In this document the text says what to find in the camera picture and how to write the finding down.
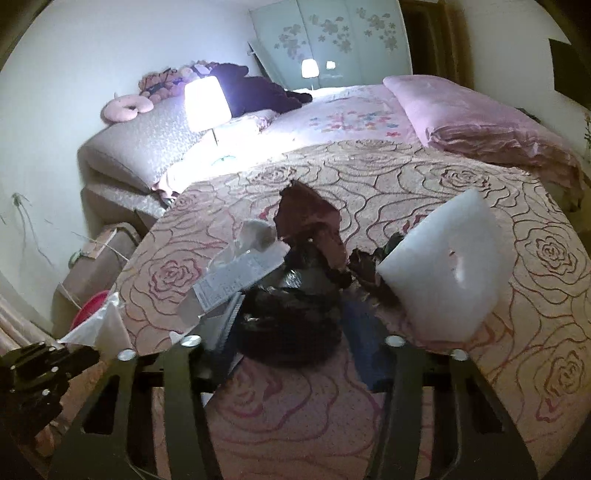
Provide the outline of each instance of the red bowl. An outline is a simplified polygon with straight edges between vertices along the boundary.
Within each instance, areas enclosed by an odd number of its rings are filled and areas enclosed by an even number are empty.
[[[72,320],[72,325],[70,326],[70,331],[75,329],[78,325],[82,322],[87,320],[88,318],[92,317],[94,313],[96,313],[104,304],[105,300],[109,296],[109,290],[100,291],[96,295],[94,295],[89,301],[87,301],[84,306],[80,309],[78,314]]]

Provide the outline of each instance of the stuffed toy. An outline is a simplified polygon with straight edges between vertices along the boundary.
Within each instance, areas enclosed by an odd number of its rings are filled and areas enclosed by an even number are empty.
[[[312,101],[309,93],[286,92],[265,77],[247,77],[248,67],[222,63],[210,73],[220,82],[233,117],[270,109],[286,113]]]

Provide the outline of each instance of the rose pattern bedspread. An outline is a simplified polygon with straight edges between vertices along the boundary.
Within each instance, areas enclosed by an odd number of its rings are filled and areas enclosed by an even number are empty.
[[[502,300],[464,348],[545,474],[591,408],[591,262],[541,183],[516,168],[388,141],[344,141],[196,183],[152,228],[117,281],[137,350],[169,346],[169,331],[183,328],[177,306],[208,261],[238,233],[242,220],[272,221],[279,191],[292,179],[340,209],[349,252],[373,251],[468,188],[482,194],[509,242],[514,271]],[[377,312],[392,332],[420,344],[400,312]],[[68,395],[81,398],[76,389],[91,387],[76,379]],[[157,417],[162,407],[156,395]],[[343,340],[318,368],[279,370],[244,359],[206,410],[227,479],[359,480],[381,407],[382,397],[360,382]],[[430,427],[427,421],[424,433]],[[161,425],[155,441],[166,475]],[[429,453],[425,441],[422,475],[428,474]]]

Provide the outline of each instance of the floral wardrobe door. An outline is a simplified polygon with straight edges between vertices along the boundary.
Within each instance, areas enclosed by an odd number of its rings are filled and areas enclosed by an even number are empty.
[[[412,73],[398,0],[284,0],[251,12],[258,50],[293,88],[377,85]],[[320,76],[301,78],[314,58]]]

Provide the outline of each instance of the paper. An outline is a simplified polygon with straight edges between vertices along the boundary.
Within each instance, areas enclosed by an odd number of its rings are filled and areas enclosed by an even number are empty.
[[[283,263],[289,246],[275,242],[264,252],[249,250],[199,280],[193,290],[205,313],[255,284]]]

